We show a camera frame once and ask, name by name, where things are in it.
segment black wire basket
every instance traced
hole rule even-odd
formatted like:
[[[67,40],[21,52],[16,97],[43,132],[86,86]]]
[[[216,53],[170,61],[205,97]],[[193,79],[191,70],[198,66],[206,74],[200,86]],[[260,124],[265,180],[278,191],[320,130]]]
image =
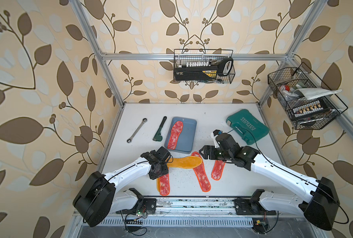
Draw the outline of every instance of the black wire basket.
[[[217,73],[217,68],[222,60],[232,57],[233,50],[200,50],[174,50],[174,81],[232,83],[235,77],[234,67],[232,66],[225,74]]]
[[[305,64],[303,68],[302,64],[298,68],[286,67],[268,74],[268,84],[288,115],[294,129],[320,130],[346,111],[348,107],[336,94],[312,100],[307,100],[305,97],[287,100],[280,90],[292,88],[298,83],[304,84],[306,88],[317,88],[305,71],[309,67]],[[323,85],[327,86],[327,89],[330,88],[316,73],[314,74]]]

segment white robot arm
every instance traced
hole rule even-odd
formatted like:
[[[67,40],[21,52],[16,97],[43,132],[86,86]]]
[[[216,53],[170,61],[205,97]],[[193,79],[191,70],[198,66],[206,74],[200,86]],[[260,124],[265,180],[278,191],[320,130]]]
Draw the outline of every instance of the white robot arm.
[[[240,147],[231,135],[218,130],[212,135],[215,145],[205,145],[199,153],[203,159],[223,160],[274,180],[288,188],[293,195],[275,194],[257,189],[250,199],[244,200],[253,214],[265,211],[281,211],[304,216],[313,225],[331,230],[339,200],[333,183],[293,171],[249,146]],[[149,174],[151,179],[167,174],[170,153],[160,147],[158,151],[146,152],[136,161],[107,174],[94,172],[87,179],[73,201],[74,207],[90,226],[99,224],[108,213],[132,209],[141,203],[143,196],[135,189],[118,192],[135,179]]]
[[[233,137],[222,131],[211,133],[214,145],[199,151],[204,159],[223,160],[262,174],[292,191],[293,195],[275,194],[257,189],[248,201],[256,214],[282,211],[305,217],[313,225],[331,230],[339,207],[334,184],[327,178],[317,180],[291,170],[249,146],[240,147]]]

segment cable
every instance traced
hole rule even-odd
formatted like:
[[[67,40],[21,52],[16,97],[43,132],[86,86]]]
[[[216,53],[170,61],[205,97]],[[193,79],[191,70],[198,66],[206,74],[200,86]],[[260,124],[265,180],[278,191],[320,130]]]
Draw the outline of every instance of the cable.
[[[143,233],[143,234],[141,234],[141,235],[137,235],[137,234],[134,234],[133,232],[131,232],[130,230],[129,230],[129,228],[126,226],[126,218],[124,219],[123,218],[123,215],[122,215],[122,211],[120,211],[120,213],[121,213],[121,217],[122,217],[122,221],[123,221],[123,224],[125,225],[125,228],[126,228],[126,230],[127,231],[129,231],[132,235],[135,235],[135,236],[143,236],[144,234],[146,234],[146,232],[148,231],[148,229],[146,228],[146,227],[141,227],[141,228],[139,228],[137,231],[139,231],[139,230],[141,230],[141,229],[145,229],[145,232]]]
[[[276,223],[274,223],[274,226],[272,228],[270,228],[270,230],[266,231],[265,226],[263,225],[265,232],[260,233],[260,234],[267,234],[269,231],[273,230],[273,228],[277,225],[277,222],[278,222],[278,213],[279,213],[279,211],[277,211],[277,219],[276,219]]]
[[[114,178],[114,177],[116,177],[117,175],[121,174],[121,173],[124,172],[125,170],[130,169],[131,167],[134,167],[134,166],[136,166],[137,164],[141,164],[141,163],[145,163],[145,162],[148,162],[148,161],[146,160],[146,161],[142,161],[142,162],[133,164],[132,166],[130,166],[130,167],[128,167],[128,168],[126,168],[126,169],[124,169],[124,170],[118,172],[117,174],[115,174],[114,176],[112,176],[111,178],[109,178],[109,179],[107,180],[107,182],[106,182],[106,183],[101,187],[101,189],[98,191],[98,193],[96,194],[96,196],[93,198],[92,202],[89,204],[89,207],[88,207],[87,211],[85,212],[85,215],[88,213],[90,207],[92,206],[93,202],[96,200],[96,198],[98,197],[98,195],[100,194],[100,192],[101,192],[101,191],[103,190],[103,188],[107,185],[107,183],[109,183],[109,180],[111,180],[112,178]],[[83,217],[83,219],[82,219],[82,222],[83,222],[83,223],[86,223],[86,222],[87,222],[84,217]]]
[[[275,166],[275,167],[277,167],[277,168],[279,168],[279,169],[281,169],[281,170],[287,172],[288,174],[291,174],[291,175],[293,175],[293,176],[295,176],[295,177],[301,179],[302,181],[305,181],[305,182],[307,182],[308,184],[311,184],[311,185],[313,185],[314,187],[320,189],[320,190],[321,190],[322,192],[324,192],[327,196],[329,196],[329,197],[338,205],[339,208],[341,208],[342,212],[345,214],[345,216],[346,216],[346,218],[347,218],[347,221],[346,221],[346,222],[337,222],[337,221],[334,221],[335,223],[338,223],[338,224],[347,224],[347,223],[349,223],[350,220],[349,220],[349,217],[348,217],[347,213],[345,212],[345,210],[341,207],[341,205],[340,205],[332,196],[330,196],[328,193],[326,193],[322,188],[318,187],[317,185],[315,185],[315,184],[313,184],[313,183],[311,183],[311,182],[309,182],[309,181],[307,181],[307,180],[305,180],[305,179],[303,179],[303,178],[300,178],[299,176],[297,176],[297,175],[295,175],[295,174],[292,174],[291,172],[286,171],[285,169],[280,168],[279,166],[277,166],[277,165],[273,164],[272,162],[270,162],[270,161],[265,157],[265,155],[263,154],[263,152],[261,152],[261,150],[259,149],[259,147],[257,146],[255,137],[252,135],[252,133],[251,133],[250,131],[248,131],[248,132],[249,132],[250,135],[253,137],[253,140],[255,140],[256,148],[260,151],[260,153],[264,156],[264,158],[265,158],[270,164],[272,164],[273,166]]]

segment wallpaper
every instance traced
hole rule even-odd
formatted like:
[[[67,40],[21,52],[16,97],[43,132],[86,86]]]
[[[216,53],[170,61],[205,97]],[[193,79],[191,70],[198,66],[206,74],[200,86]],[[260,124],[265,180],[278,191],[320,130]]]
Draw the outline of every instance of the wallpaper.
[[[231,84],[173,80],[172,63],[152,60],[112,60],[109,67],[126,102],[218,103],[258,102],[277,70],[276,61],[234,61]]]
[[[81,0],[107,53],[286,53],[310,0]]]
[[[296,57],[331,89],[342,89],[340,97],[349,106],[345,113],[353,120],[353,1],[328,1]],[[335,238],[353,238],[353,140],[336,121],[322,130],[294,130],[273,96],[264,112],[291,169],[334,182],[350,223],[335,223],[332,233]],[[340,209],[336,221],[346,222]]]
[[[296,58],[307,63],[331,89],[342,89],[339,96],[349,107],[345,113],[353,120],[353,1],[327,4]]]
[[[0,237],[62,236],[114,105],[68,1],[0,1]]]

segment blue plastic tray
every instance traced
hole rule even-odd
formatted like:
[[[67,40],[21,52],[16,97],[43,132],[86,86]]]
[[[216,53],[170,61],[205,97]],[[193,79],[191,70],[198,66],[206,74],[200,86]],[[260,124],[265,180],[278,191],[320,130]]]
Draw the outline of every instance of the blue plastic tray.
[[[197,122],[194,119],[184,118],[184,117],[173,117],[173,119],[171,120],[169,132],[167,133],[165,148],[167,148],[167,145],[169,144],[171,129],[173,128],[174,124],[177,121],[183,122],[183,130],[179,135],[175,150],[170,150],[170,149],[167,149],[167,150],[175,151],[183,154],[189,154],[193,150],[193,142],[195,138],[195,130],[196,130]]]

